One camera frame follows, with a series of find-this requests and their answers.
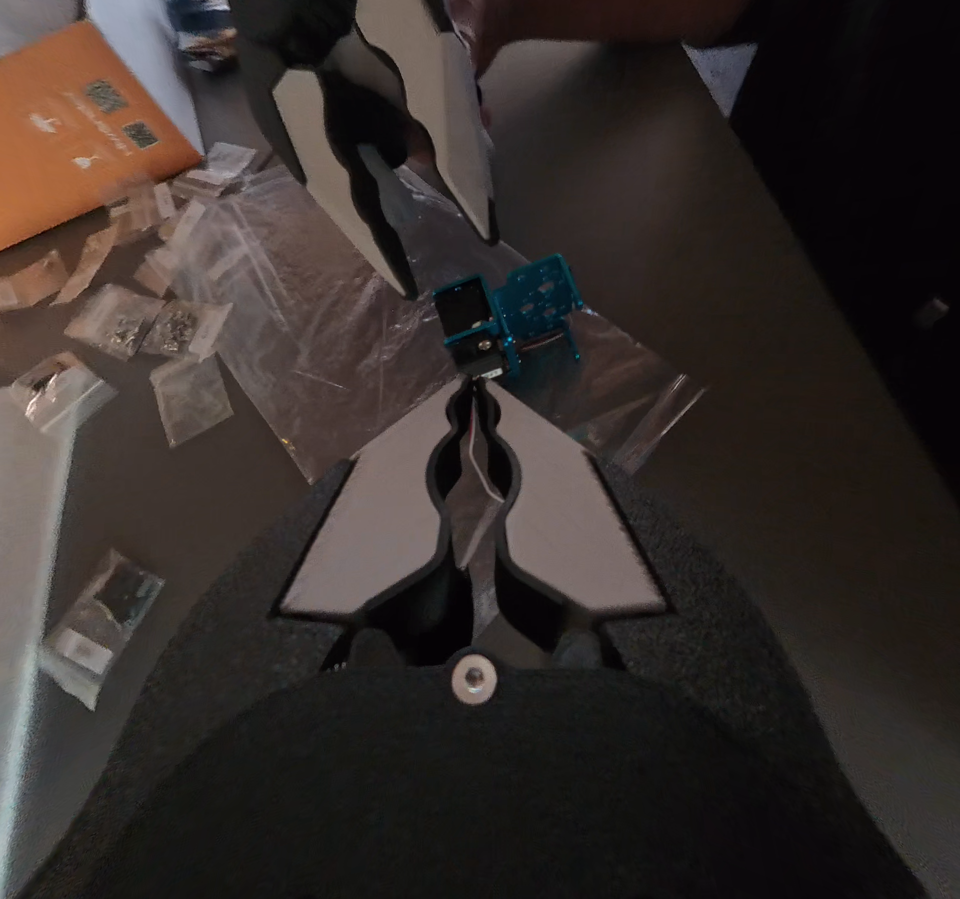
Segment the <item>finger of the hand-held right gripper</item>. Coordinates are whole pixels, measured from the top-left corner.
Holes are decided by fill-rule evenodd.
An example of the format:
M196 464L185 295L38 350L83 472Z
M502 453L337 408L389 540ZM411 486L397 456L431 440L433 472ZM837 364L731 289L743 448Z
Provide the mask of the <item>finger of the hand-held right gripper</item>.
M272 90L306 191L355 250L407 300L420 294L401 231L414 220L410 190L375 146L330 132L336 104L317 71L291 68Z
M485 243L497 243L492 146L449 0L356 0L351 51L353 80L419 126L462 214Z

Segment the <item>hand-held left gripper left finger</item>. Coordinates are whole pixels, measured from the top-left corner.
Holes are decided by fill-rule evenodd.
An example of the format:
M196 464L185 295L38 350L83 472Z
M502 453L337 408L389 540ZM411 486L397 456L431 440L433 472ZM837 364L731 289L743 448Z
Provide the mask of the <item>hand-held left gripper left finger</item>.
M354 621L452 553L448 499L463 474L474 383L453 379L359 449L277 605Z

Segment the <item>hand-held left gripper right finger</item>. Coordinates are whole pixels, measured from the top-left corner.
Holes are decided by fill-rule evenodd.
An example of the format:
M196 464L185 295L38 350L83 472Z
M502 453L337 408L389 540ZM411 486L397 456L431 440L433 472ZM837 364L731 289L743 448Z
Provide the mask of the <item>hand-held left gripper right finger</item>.
M669 601L594 458L502 386L478 385L478 423L503 503L493 525L500 612L525 637L660 616Z

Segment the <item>black servo with blue bracket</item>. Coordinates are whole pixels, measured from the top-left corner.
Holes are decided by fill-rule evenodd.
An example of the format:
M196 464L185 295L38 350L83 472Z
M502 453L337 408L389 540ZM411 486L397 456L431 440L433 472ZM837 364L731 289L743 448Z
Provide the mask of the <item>black servo with blue bracket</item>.
M475 274L435 289L432 298L443 347L462 375L517 376L525 353L560 339L575 362L581 359L570 317L585 304L559 254L510 271L498 288Z

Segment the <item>silver foil bag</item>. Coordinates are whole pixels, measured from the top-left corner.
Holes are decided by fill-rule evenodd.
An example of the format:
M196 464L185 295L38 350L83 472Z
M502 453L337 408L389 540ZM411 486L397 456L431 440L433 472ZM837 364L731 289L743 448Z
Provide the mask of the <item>silver foil bag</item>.
M227 0L165 0L165 10L187 66L212 76L236 68L237 33Z

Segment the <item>large clear plastic bag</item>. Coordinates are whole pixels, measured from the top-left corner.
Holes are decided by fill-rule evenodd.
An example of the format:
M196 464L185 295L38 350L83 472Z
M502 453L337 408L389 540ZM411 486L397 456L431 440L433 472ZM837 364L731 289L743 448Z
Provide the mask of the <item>large clear plastic bag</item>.
M433 291L477 273L497 288L527 265L484 244L415 173L400 176L412 301L282 166L208 204L180 248L174 293L231 305L217 352L311 485L456 377ZM569 322L578 360L553 339L522 353L503 385L634 477L705 389L588 305Z

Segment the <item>orange cardboard box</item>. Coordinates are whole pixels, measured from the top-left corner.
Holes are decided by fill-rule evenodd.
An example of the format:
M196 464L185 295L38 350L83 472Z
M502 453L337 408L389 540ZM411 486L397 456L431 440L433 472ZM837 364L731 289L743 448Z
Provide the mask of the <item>orange cardboard box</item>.
M1 0L2 249L205 153L169 0Z

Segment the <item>pile of small screw bags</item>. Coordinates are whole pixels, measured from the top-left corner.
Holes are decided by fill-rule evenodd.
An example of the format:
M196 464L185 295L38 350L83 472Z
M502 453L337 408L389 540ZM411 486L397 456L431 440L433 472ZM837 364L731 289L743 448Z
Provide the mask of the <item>pile of small screw bags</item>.
M2 313L69 306L66 340L122 363L160 359L149 383L171 448L222 425L234 409L215 353L234 305L174 298L174 283L210 206L267 159L218 141L172 180L137 175L115 185L103 197L106 226L86 238L72 270L54 248L2 275Z

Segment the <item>small bag with blue parts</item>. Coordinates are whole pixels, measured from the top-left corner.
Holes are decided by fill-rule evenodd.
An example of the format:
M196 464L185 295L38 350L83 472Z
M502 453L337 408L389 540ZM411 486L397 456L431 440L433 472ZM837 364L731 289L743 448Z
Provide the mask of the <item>small bag with blue parts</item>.
M116 549L42 641L42 671L88 711L95 711L116 662L164 588L164 580Z

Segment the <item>small bag with black parts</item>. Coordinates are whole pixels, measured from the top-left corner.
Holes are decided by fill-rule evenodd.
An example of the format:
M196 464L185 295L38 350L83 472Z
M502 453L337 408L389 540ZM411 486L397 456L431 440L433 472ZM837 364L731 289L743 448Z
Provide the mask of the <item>small bag with black parts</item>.
M27 422L50 437L74 434L117 395L112 385L68 351L31 367L7 393Z

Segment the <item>white foam sheet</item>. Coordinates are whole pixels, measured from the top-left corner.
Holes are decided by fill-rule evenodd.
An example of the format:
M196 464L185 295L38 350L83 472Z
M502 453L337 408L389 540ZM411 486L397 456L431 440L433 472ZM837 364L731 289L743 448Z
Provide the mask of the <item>white foam sheet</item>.
M1 815L11 826L26 770L40 643L75 433L37 430L1 395Z

